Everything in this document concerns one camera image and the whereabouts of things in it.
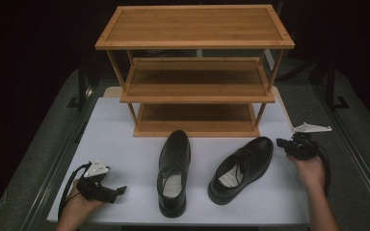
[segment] black strap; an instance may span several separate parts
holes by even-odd
[[[326,196],[329,196],[330,181],[331,181],[330,160],[329,160],[329,157],[327,156],[327,153],[325,151],[324,151],[324,153],[319,151],[318,156],[320,157],[321,161],[323,162],[324,174],[325,174],[325,177],[326,177],[326,182],[324,183],[324,193],[326,194]]]
[[[60,201],[60,205],[59,205],[59,211],[58,211],[58,220],[60,220],[60,218],[62,217],[62,212],[63,212],[63,209],[65,208],[66,204],[67,204],[67,195],[68,195],[68,191],[70,189],[70,186],[71,184],[73,183],[74,181],[74,178],[76,177],[77,175],[77,172],[79,170],[81,170],[82,168],[84,168],[85,170],[87,170],[90,166],[92,165],[92,163],[88,163],[88,164],[85,164],[85,165],[82,165],[80,167],[78,167],[75,171],[73,171],[70,175],[70,178],[68,178],[68,181],[67,181],[67,184],[65,186],[65,190],[63,191],[63,195],[62,195],[62,199]]]

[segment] shoe rack shelf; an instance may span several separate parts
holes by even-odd
[[[135,123],[134,136],[258,137],[283,50],[294,43],[271,5],[118,7],[95,48],[105,50]],[[137,58],[132,50],[259,49],[259,57]],[[270,77],[264,51],[279,50]],[[131,67],[122,78],[115,50]],[[140,103],[136,115],[132,106]],[[260,103],[259,112],[252,103]]]

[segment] white surface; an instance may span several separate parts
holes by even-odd
[[[253,106],[258,112],[260,105]],[[158,159],[166,138],[134,138],[134,124],[127,106],[120,104],[119,98],[99,98],[47,219],[57,221],[60,198],[70,174],[98,157],[111,168],[102,185],[111,189],[128,188],[115,204],[107,204],[92,214],[88,220],[91,222],[160,225],[308,223],[303,186],[295,167],[276,145],[276,138],[288,140],[292,137],[278,101],[267,105],[259,129],[261,136],[270,138],[275,145],[272,162],[260,179],[224,206],[209,199],[207,186],[219,164],[253,138],[190,138],[192,159],[186,186],[187,208],[179,218],[166,218],[159,210],[156,189]]]

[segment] dress shoe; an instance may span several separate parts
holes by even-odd
[[[208,186],[210,199],[219,205],[233,200],[248,184],[259,179],[273,156],[273,143],[259,137],[228,156],[218,167]]]
[[[181,130],[172,132],[161,151],[157,179],[160,211],[167,218],[177,218],[185,212],[190,162],[188,136]]]

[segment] shoe insole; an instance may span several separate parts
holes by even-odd
[[[168,178],[163,178],[164,189],[162,195],[166,197],[177,197],[182,191],[181,184],[182,175],[170,175]]]
[[[221,181],[224,186],[233,188],[239,185],[239,183],[243,179],[243,173],[240,171],[240,168],[238,165],[235,165],[233,169],[219,177],[219,180]]]

